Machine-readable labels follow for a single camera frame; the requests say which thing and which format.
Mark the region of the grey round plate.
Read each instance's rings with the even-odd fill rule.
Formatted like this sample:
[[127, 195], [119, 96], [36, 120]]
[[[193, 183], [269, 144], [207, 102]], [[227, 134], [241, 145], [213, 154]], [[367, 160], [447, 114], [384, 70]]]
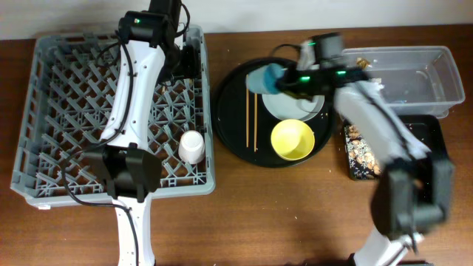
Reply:
[[324, 96], [314, 96], [312, 100], [295, 99], [286, 94], [263, 95], [265, 108], [277, 119], [308, 121], [314, 118], [324, 105]]

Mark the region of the light blue plastic cup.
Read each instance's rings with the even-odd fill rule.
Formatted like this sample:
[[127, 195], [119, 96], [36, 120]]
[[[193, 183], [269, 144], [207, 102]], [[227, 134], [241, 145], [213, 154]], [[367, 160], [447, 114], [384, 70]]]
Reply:
[[284, 75], [284, 69], [279, 64], [264, 65], [250, 72], [246, 78], [247, 89], [260, 95], [277, 95], [281, 91], [276, 82]]

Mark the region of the wooden chopstick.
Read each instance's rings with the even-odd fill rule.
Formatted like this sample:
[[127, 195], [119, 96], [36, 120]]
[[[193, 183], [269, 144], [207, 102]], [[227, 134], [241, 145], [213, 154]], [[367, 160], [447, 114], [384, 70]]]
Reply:
[[248, 74], [245, 76], [245, 145], [249, 148], [249, 97], [250, 92], [247, 85]]
[[253, 152], [257, 151], [258, 94], [253, 94]]

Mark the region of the yellow bowl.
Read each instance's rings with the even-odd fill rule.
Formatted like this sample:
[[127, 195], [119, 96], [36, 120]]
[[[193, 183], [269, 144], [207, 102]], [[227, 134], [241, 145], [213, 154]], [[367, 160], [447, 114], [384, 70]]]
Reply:
[[306, 158], [313, 151], [316, 137], [305, 122], [288, 119], [274, 126], [270, 134], [270, 144], [283, 160], [297, 161]]

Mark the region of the pink plastic cup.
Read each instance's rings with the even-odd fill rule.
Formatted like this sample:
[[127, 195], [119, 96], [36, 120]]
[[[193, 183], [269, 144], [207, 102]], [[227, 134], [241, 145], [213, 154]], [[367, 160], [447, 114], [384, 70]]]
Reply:
[[184, 163], [198, 164], [205, 156], [203, 136], [194, 130], [185, 132], [179, 142], [178, 154]]

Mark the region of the food scraps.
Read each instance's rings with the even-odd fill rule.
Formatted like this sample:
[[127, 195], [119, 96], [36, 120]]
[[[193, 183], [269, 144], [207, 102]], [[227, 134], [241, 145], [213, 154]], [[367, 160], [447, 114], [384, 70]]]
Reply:
[[360, 131], [355, 126], [346, 125], [344, 139], [350, 178], [377, 180], [381, 176], [380, 165]]

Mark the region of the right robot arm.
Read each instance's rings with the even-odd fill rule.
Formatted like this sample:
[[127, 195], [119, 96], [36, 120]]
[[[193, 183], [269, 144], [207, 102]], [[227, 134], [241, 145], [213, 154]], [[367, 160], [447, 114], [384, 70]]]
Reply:
[[449, 218], [455, 167], [405, 127], [361, 67], [347, 65], [340, 34], [315, 35], [294, 49], [299, 59], [277, 76], [278, 90], [296, 99], [323, 95], [360, 131], [382, 167], [370, 203], [374, 228], [350, 263], [396, 265]]

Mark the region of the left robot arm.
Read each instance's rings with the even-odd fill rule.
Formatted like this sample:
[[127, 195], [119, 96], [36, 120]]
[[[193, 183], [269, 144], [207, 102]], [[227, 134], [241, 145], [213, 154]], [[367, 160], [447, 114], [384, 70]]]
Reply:
[[195, 78], [195, 48], [186, 45], [188, 8], [181, 1], [151, 1], [118, 23], [120, 71], [112, 112], [98, 143], [84, 151], [112, 198], [118, 219], [120, 265], [154, 265], [150, 210], [160, 186], [161, 160], [149, 151], [149, 116], [155, 89]]

